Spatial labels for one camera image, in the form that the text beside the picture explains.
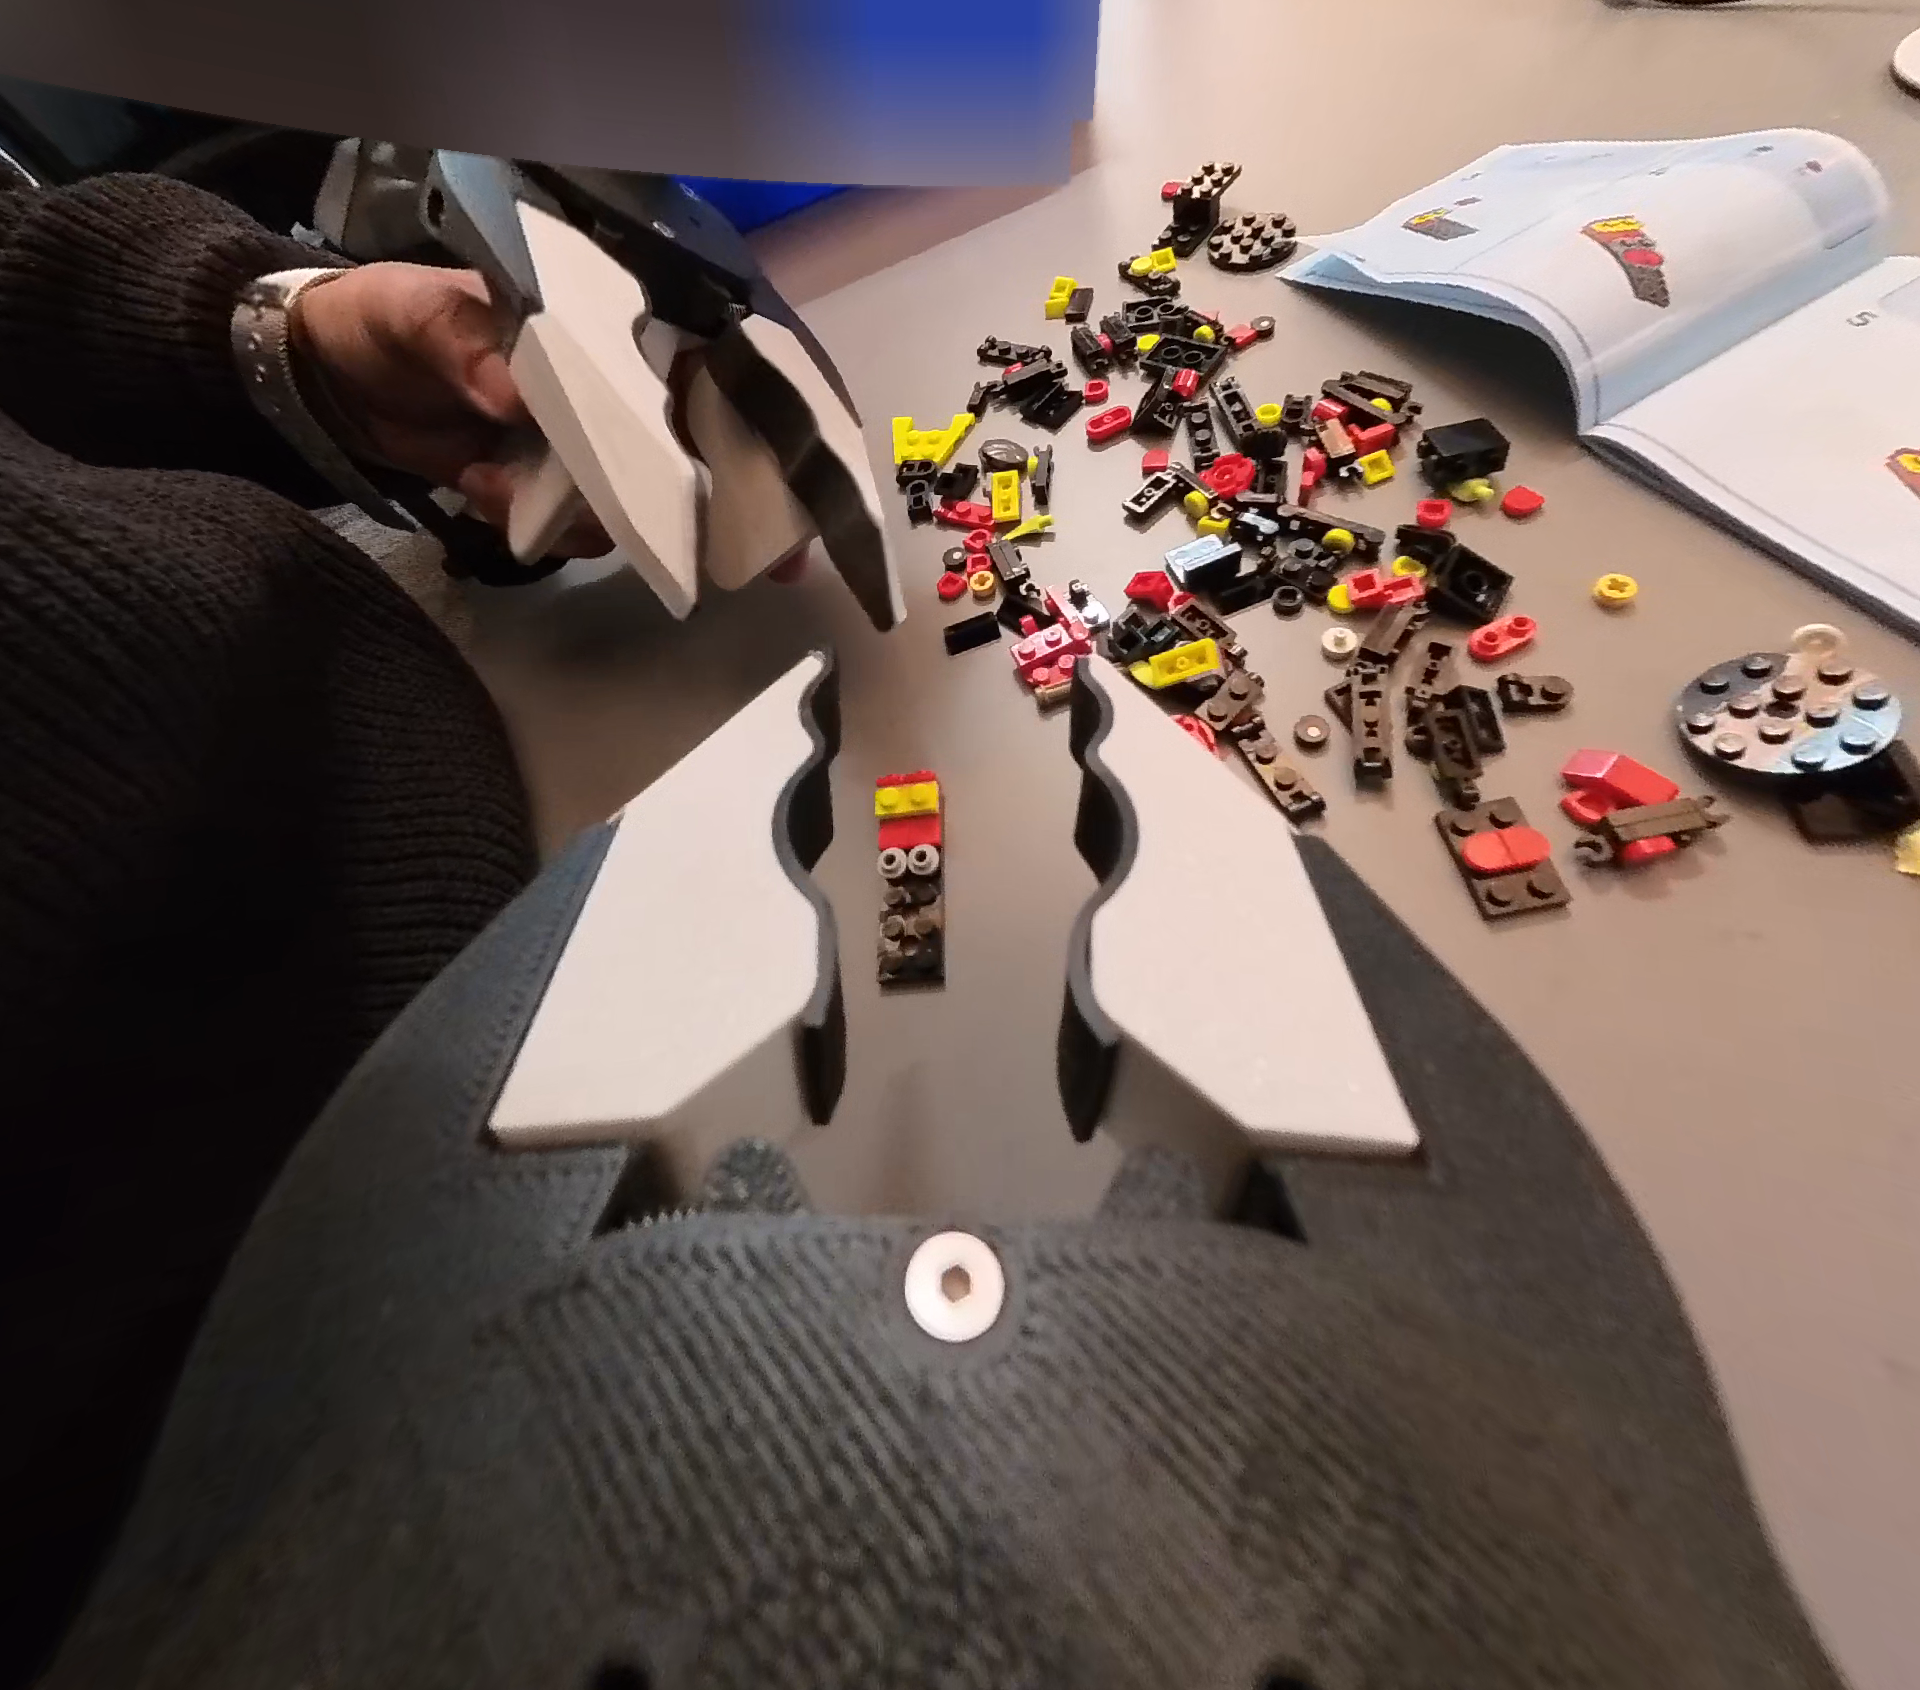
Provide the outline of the person's left hand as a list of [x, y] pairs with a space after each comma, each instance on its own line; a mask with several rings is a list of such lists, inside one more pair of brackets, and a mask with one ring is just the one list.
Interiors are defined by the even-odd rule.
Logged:
[[291, 330], [349, 454], [455, 492], [471, 517], [509, 529], [509, 459], [535, 420], [481, 272], [360, 265], [305, 289]]

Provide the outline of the lego instruction booklet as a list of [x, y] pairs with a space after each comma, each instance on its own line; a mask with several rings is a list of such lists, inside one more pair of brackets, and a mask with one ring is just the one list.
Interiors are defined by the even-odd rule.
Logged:
[[1315, 238], [1285, 283], [1540, 337], [1580, 439], [1918, 632], [1918, 262], [1813, 129], [1500, 146]]

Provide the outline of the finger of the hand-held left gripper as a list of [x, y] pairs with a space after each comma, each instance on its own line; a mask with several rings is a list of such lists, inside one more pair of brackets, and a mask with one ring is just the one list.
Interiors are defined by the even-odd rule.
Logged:
[[815, 346], [751, 312], [705, 345], [684, 392], [709, 473], [703, 562], [736, 591], [818, 540], [877, 631], [907, 616], [862, 425]]
[[700, 597], [696, 465], [674, 434], [674, 330], [654, 333], [642, 283], [574, 224], [517, 205], [541, 290], [509, 369], [544, 439], [509, 465], [506, 544], [525, 567], [558, 549], [574, 501], [676, 620]]

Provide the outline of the pile of loose lego pieces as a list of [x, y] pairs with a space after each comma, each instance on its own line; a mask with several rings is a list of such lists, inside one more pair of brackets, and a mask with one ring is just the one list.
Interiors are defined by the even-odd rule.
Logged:
[[1510, 720], [1563, 714], [1574, 688], [1518, 666], [1543, 629], [1459, 529], [1480, 501], [1517, 520], [1545, 502], [1503, 487], [1497, 426], [1425, 428], [1404, 378], [1246, 391], [1236, 362], [1276, 321], [1208, 309], [1185, 278], [1220, 218], [1248, 213], [1240, 176], [1214, 158], [1165, 185], [1165, 224], [1118, 260], [1111, 311], [1056, 277], [1053, 341], [984, 337], [963, 409], [976, 426], [948, 466], [897, 470], [889, 443], [907, 522], [943, 532], [943, 647], [999, 647], [1041, 712], [1068, 706], [1080, 665], [1112, 666], [1296, 829], [1329, 810], [1303, 759], [1332, 750], [1361, 793], [1406, 766], [1432, 782], [1485, 923], [1566, 910], [1553, 834], [1491, 794], [1486, 769]]

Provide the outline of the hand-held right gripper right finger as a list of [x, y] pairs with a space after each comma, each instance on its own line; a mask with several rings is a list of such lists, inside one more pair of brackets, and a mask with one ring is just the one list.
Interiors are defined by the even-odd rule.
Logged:
[[1265, 1157], [1417, 1159], [1285, 816], [1096, 657], [1074, 670], [1068, 748], [1095, 876], [1058, 1033], [1072, 1139], [1180, 1155], [1218, 1208]]

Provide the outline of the person's left forearm black sleeve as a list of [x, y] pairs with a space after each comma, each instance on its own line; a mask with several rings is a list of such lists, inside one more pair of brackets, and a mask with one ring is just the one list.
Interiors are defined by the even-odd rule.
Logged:
[[336, 502], [255, 410], [230, 321], [257, 278], [320, 262], [213, 193], [114, 172], [2, 201], [2, 410], [114, 470], [252, 482]]

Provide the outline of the blue plastic bin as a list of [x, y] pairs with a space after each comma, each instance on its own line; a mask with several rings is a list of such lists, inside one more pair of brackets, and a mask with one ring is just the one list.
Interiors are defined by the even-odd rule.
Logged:
[[712, 205], [745, 237], [844, 194], [847, 185], [680, 175], [676, 182]]

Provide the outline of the large black round lego plate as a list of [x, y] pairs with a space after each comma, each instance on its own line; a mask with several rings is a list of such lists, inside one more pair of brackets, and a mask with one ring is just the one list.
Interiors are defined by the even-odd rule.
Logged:
[[1905, 733], [1895, 688], [1857, 660], [1847, 636], [1819, 629], [1788, 649], [1702, 670], [1677, 696], [1672, 718], [1683, 748], [1704, 766], [1804, 789], [1853, 782]]

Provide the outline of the grey wristwatch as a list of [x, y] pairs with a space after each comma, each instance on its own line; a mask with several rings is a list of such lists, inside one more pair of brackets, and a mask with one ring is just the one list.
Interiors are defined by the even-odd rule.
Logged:
[[377, 527], [417, 532], [419, 520], [370, 479], [345, 443], [349, 428], [319, 360], [298, 335], [298, 306], [307, 295], [345, 277], [345, 266], [295, 266], [248, 283], [230, 316], [237, 373], [252, 409], [345, 504], [358, 509]]

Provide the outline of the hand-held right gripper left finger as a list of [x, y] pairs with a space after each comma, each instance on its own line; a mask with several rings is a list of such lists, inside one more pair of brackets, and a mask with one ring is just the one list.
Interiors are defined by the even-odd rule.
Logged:
[[804, 655], [613, 827], [492, 1105], [509, 1150], [646, 1150], [687, 1191], [733, 1142], [810, 1139], [847, 1085], [832, 908], [832, 655]]

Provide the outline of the red yellow black lego assembly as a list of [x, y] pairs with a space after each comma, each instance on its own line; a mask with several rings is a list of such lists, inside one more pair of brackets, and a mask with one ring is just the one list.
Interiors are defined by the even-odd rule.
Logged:
[[884, 988], [946, 982], [946, 836], [940, 777], [931, 770], [877, 779], [881, 910], [877, 982]]

